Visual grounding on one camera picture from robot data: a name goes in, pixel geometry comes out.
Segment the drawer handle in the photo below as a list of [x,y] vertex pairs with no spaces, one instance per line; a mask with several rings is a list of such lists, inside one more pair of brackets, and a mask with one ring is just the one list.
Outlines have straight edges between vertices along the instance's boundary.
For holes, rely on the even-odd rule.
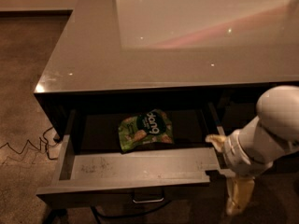
[[150,199],[150,200],[142,200],[142,201],[138,201],[135,199],[135,195],[132,198],[133,203],[135,204],[142,204],[142,203],[160,203],[162,201],[164,201],[164,195],[162,196],[162,198],[160,199]]

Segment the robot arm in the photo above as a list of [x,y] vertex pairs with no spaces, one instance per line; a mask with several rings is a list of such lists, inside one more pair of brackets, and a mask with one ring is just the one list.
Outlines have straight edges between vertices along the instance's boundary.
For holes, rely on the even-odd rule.
[[241,213],[254,187],[254,177],[273,161],[299,151],[299,88],[280,86],[265,92],[257,103],[257,117],[229,136],[208,135],[206,141],[223,154],[235,177],[227,178],[228,215]]

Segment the snack bag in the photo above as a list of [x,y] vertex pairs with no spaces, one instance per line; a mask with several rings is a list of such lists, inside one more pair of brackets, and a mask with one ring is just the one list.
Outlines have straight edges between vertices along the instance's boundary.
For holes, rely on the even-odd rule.
[[119,127],[121,149],[127,152],[137,146],[150,143],[173,143],[172,123],[160,109],[130,117]]

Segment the desk top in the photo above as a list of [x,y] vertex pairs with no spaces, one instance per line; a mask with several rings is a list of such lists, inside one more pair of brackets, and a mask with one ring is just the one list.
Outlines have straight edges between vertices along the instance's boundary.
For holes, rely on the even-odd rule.
[[290,1],[79,0],[35,93],[298,81]]

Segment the lower drawer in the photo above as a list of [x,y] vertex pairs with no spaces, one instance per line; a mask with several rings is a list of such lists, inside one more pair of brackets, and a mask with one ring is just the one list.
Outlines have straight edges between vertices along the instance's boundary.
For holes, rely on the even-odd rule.
[[[172,116],[173,120],[178,120],[175,113]],[[72,112],[52,182],[49,187],[37,190],[36,195],[51,208],[153,203],[223,195],[223,189],[208,191],[210,180],[206,172],[220,171],[220,163],[214,148],[203,142],[195,144],[196,135],[189,135],[193,141],[186,147],[127,154],[98,150],[75,152],[73,143],[78,140],[72,138],[72,134],[78,132],[78,120],[82,119],[78,119],[77,112]]]

